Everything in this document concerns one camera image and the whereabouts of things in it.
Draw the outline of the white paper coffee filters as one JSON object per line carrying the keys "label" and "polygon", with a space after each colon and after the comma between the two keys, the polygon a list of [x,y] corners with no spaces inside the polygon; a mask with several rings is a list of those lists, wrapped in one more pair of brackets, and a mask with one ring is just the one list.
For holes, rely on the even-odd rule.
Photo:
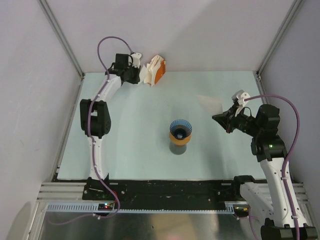
{"label": "white paper coffee filters", "polygon": [[147,63],[146,65],[143,65],[140,73],[139,73],[139,78],[140,78],[140,82],[138,84],[149,84],[150,86],[154,86],[152,85],[152,80],[153,80],[153,68],[156,64],[156,61],[158,59],[164,59],[163,57],[161,57],[160,55],[156,55],[151,59],[150,63]]}

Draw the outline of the blue glass dripper cone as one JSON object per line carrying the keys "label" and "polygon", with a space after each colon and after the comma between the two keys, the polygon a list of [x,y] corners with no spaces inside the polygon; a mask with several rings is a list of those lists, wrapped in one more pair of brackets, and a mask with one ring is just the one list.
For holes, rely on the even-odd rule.
{"label": "blue glass dripper cone", "polygon": [[184,140],[192,134],[192,125],[185,119],[176,119],[174,120],[170,126],[170,133],[177,140]]}

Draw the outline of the aluminium frame rail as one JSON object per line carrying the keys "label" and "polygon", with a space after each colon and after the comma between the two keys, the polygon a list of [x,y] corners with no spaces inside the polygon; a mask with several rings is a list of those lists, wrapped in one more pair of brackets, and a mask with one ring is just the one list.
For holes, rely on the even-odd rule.
{"label": "aluminium frame rail", "polygon": [[81,202],[84,182],[44,182],[41,184],[38,202]]}

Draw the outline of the glass beaker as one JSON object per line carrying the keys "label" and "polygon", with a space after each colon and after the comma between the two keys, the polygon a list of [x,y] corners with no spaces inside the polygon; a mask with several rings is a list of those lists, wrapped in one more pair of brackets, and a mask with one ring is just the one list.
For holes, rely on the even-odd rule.
{"label": "glass beaker", "polygon": [[187,145],[176,145],[172,142],[169,144],[169,149],[174,155],[182,155],[187,150]]}

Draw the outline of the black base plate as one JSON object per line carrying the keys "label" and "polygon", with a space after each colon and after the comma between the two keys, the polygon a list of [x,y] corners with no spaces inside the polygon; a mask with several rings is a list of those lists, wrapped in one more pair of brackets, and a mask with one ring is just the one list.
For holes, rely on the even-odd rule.
{"label": "black base plate", "polygon": [[98,180],[87,179],[82,199],[114,201],[121,210],[226,210],[226,202],[243,201],[239,176],[233,180]]}

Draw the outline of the orange filter box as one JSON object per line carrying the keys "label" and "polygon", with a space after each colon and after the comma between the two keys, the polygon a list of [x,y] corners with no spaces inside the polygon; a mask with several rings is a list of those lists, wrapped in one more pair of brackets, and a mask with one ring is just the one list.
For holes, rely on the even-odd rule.
{"label": "orange filter box", "polygon": [[164,58],[159,58],[153,67],[153,80],[152,85],[154,86],[166,73],[166,60]]}

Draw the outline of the single white paper filter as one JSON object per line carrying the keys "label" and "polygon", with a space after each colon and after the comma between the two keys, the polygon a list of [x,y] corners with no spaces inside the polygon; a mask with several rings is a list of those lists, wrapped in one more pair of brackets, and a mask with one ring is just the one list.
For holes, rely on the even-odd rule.
{"label": "single white paper filter", "polygon": [[223,113],[222,101],[217,97],[198,95],[200,106],[212,117]]}

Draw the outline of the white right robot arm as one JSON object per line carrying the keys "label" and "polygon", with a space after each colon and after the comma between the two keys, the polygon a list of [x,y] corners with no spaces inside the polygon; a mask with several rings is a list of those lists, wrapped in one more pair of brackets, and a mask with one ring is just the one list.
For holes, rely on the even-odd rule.
{"label": "white right robot arm", "polygon": [[227,133],[237,129],[252,137],[251,152],[262,168],[271,200],[260,191],[251,175],[233,179],[232,197],[243,199],[255,210],[261,223],[263,240],[316,240],[317,229],[308,225],[298,204],[290,170],[285,165],[287,149],[278,135],[280,110],[270,104],[259,107],[255,117],[234,104],[229,110],[212,116]]}

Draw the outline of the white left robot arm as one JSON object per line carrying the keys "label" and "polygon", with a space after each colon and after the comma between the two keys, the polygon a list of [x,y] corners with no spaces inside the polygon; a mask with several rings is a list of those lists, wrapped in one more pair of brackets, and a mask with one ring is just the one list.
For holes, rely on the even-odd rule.
{"label": "white left robot arm", "polygon": [[109,170],[104,163],[103,149],[112,126],[108,102],[123,83],[136,85],[140,82],[141,58],[139,52],[117,53],[97,92],[93,97],[80,101],[80,126],[87,136],[90,151],[90,173],[84,188],[85,197],[94,194],[104,200],[111,194],[111,187],[106,183]]}

